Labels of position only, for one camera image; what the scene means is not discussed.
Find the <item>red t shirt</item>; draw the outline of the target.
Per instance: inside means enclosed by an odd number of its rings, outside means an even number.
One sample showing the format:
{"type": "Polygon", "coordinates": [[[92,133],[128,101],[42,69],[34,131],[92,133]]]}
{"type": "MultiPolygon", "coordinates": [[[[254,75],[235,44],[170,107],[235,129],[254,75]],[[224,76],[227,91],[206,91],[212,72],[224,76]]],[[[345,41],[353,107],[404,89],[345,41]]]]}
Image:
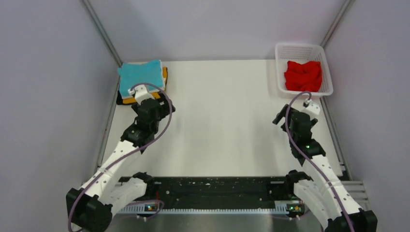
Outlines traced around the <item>red t shirt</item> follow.
{"type": "Polygon", "coordinates": [[[284,77],[287,90],[318,92],[322,85],[321,63],[319,61],[309,61],[300,64],[288,61],[284,77]]]}

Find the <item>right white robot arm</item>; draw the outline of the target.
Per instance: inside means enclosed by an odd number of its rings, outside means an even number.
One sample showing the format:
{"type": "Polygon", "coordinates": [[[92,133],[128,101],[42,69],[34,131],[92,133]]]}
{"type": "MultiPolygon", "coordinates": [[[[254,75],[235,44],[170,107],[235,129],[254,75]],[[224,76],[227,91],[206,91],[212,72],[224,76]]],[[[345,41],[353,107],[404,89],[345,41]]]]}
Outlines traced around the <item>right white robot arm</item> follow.
{"type": "Polygon", "coordinates": [[[347,191],[332,169],[323,147],[312,137],[316,118],[288,104],[273,120],[287,133],[292,155],[302,170],[285,176],[283,192],[289,199],[301,199],[320,222],[324,232],[375,232],[378,219],[365,210],[347,191]]]}

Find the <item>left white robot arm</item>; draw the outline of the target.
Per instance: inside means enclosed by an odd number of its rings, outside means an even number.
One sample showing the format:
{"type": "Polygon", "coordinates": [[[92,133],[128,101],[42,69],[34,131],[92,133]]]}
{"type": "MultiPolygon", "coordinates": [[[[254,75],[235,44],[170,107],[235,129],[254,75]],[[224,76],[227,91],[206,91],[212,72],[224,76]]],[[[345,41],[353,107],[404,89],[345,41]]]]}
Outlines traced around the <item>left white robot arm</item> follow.
{"type": "Polygon", "coordinates": [[[164,131],[167,130],[175,107],[166,94],[161,94],[159,99],[147,98],[134,104],[132,109],[137,116],[123,132],[109,159],[80,188],[68,191],[68,231],[73,231],[75,225],[81,232],[104,232],[112,218],[133,200],[139,197],[149,200],[154,196],[155,187],[148,182],[151,176],[146,173],[133,175],[119,188],[116,184],[131,163],[163,136],[159,122],[167,117],[164,131]]]}

